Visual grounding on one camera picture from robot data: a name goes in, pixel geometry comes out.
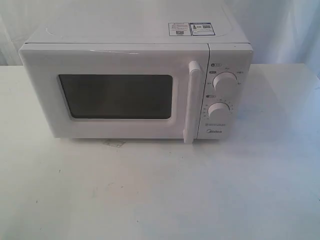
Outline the lower white control knob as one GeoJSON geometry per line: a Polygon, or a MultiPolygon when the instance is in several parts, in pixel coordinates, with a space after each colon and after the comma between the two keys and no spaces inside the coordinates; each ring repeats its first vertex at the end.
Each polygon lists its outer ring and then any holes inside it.
{"type": "Polygon", "coordinates": [[[223,102],[216,102],[212,104],[207,110],[210,119],[224,118],[230,114],[230,107],[223,102]]]}

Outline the blue energy label sticker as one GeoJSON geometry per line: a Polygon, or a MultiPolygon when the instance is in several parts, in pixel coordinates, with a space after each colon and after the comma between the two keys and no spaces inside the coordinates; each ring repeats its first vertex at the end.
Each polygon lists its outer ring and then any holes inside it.
{"type": "Polygon", "coordinates": [[[193,36],[215,36],[210,22],[190,22],[189,25],[193,36]]]}

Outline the white appliance door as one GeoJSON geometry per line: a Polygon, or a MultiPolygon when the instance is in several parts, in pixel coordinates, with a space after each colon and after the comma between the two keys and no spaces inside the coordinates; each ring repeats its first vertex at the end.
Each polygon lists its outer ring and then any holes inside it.
{"type": "Polygon", "coordinates": [[[26,43],[19,55],[56,138],[198,137],[207,44],[26,43]]]}

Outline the white microwave oven body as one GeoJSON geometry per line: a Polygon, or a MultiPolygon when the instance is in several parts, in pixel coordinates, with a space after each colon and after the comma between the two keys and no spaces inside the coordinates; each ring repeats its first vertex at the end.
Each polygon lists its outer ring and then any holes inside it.
{"type": "Polygon", "coordinates": [[[27,43],[207,44],[199,140],[229,135],[253,58],[249,40],[222,0],[70,0],[27,43]],[[169,36],[169,23],[211,23],[215,35],[169,36]],[[215,90],[213,79],[223,72],[236,76],[234,89],[215,90]],[[210,119],[208,108],[214,103],[227,104],[230,114],[210,119]]]}

